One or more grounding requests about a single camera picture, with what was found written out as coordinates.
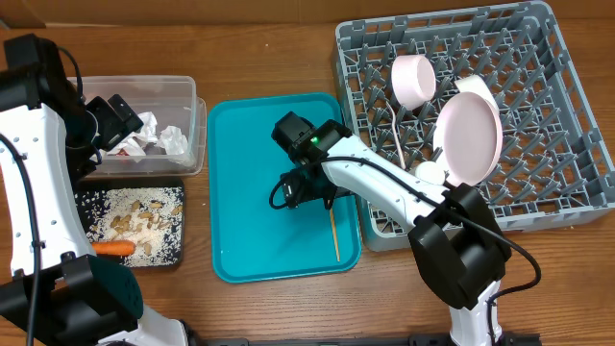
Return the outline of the white napkin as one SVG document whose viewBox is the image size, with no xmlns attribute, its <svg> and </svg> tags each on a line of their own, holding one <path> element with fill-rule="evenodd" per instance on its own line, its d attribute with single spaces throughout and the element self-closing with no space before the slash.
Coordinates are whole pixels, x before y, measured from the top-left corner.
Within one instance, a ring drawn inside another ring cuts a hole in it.
<svg viewBox="0 0 615 346">
<path fill-rule="evenodd" d="M 143 126 L 137 131 L 129 134 L 119 144 L 107 152 L 112 156 L 145 156 L 145 147 L 149 144 L 158 142 L 157 126 L 158 120 L 150 112 L 142 112 L 138 118 L 143 122 Z"/>
</svg>

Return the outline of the wooden chopstick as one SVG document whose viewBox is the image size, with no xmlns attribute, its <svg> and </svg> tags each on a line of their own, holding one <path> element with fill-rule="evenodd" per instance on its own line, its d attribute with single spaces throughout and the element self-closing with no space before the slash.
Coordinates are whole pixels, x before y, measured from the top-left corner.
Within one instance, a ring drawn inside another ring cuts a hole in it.
<svg viewBox="0 0 615 346">
<path fill-rule="evenodd" d="M 336 229 L 336 224 L 335 224 L 333 208 L 329 210 L 329 215 L 330 215 L 330 221 L 331 221 L 331 227 L 332 227 L 332 241 L 333 241 L 333 247 L 335 251 L 335 257 L 336 257 L 337 262 L 340 262 L 341 258 L 340 258 L 338 236 L 337 236 L 337 229 Z"/>
</svg>

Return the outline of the foil wrapper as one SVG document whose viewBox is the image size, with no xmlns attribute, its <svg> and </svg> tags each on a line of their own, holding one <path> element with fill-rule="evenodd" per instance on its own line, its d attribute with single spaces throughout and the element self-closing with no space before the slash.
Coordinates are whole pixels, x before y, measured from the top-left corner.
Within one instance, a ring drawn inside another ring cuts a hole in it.
<svg viewBox="0 0 615 346">
<path fill-rule="evenodd" d="M 160 132 L 155 146 L 161 148 L 166 155 L 182 155 L 187 152 L 188 143 L 180 128 L 167 126 Z"/>
</svg>

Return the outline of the white plastic fork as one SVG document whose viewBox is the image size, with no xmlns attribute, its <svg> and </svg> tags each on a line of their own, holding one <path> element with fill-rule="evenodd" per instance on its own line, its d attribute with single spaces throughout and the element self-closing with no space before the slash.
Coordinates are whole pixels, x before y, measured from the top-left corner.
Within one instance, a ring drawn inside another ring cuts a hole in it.
<svg viewBox="0 0 615 346">
<path fill-rule="evenodd" d="M 399 166 L 401 167 L 401 169 L 406 170 L 406 162 L 405 162 L 405 157 L 404 157 L 404 151 L 402 149 L 401 143 L 400 143 L 400 137 L 397 131 L 397 117 L 396 117 L 396 113 L 393 110 L 392 106 L 390 105 L 390 103 L 388 101 L 386 101 L 386 106 L 387 109 L 389 111 L 389 114 L 391 116 L 391 120 L 390 120 L 390 125 L 391 125 L 391 133 L 393 135 L 393 140 L 395 143 L 395 148 L 397 151 L 397 155 L 398 155 L 398 159 L 399 159 Z"/>
</svg>

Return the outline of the orange carrot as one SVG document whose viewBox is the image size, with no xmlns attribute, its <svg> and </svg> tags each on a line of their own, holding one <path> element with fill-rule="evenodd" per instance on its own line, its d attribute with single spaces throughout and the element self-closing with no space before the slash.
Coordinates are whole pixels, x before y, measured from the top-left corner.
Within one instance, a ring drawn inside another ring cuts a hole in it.
<svg viewBox="0 0 615 346">
<path fill-rule="evenodd" d="M 97 255 L 127 257 L 135 252 L 135 244 L 130 240 L 115 240 L 108 242 L 92 242 L 91 246 Z"/>
</svg>

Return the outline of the pink bowl with food scraps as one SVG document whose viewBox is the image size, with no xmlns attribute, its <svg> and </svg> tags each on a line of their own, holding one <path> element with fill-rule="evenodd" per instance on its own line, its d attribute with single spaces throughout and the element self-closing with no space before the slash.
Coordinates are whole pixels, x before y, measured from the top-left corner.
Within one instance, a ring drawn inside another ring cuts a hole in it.
<svg viewBox="0 0 615 346">
<path fill-rule="evenodd" d="M 424 55 L 400 56 L 391 66 L 391 85 L 398 103 L 413 111 L 430 101 L 436 91 L 433 66 Z"/>
</svg>

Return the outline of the large pink plate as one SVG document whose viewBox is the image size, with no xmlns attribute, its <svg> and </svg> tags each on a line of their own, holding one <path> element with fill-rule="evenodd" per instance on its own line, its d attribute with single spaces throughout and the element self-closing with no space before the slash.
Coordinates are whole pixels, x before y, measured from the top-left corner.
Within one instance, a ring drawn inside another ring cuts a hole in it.
<svg viewBox="0 0 615 346">
<path fill-rule="evenodd" d="M 447 182 L 477 185 L 494 170 L 503 146 L 499 111 L 474 92 L 460 92 L 437 116 L 432 146 Z"/>
</svg>

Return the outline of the small white cup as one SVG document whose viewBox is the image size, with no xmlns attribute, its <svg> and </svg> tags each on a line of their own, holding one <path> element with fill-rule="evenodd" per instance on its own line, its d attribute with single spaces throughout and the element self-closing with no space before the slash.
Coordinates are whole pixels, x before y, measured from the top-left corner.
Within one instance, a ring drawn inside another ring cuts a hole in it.
<svg viewBox="0 0 615 346">
<path fill-rule="evenodd" d="M 413 169 L 413 175 L 418 179 L 433 185 L 444 185 L 446 173 L 434 161 L 424 161 Z"/>
</svg>

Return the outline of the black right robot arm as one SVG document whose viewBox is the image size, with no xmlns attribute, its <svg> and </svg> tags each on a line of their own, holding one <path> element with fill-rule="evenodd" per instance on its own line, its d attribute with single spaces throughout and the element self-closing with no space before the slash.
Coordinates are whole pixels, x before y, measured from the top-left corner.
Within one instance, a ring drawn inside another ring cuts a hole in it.
<svg viewBox="0 0 615 346">
<path fill-rule="evenodd" d="M 314 127 L 290 112 L 272 137 L 295 165 L 275 186 L 284 207 L 320 199 L 330 210 L 350 194 L 368 201 L 406 230 L 422 279 L 450 308 L 450 341 L 500 343 L 494 303 L 511 249 L 475 188 L 416 178 L 334 120 Z"/>
</svg>

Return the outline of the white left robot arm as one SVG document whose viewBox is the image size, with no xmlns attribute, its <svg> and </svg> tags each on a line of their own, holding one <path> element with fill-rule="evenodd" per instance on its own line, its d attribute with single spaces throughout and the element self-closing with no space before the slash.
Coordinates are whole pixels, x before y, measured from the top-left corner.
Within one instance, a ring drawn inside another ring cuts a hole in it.
<svg viewBox="0 0 615 346">
<path fill-rule="evenodd" d="M 192 345 L 187 325 L 147 307 L 131 270 L 98 257 L 73 186 L 94 152 L 132 129 L 118 96 L 84 105 L 60 74 L 1 76 L 1 172 L 12 226 L 12 279 L 1 313 L 46 345 Z"/>
</svg>

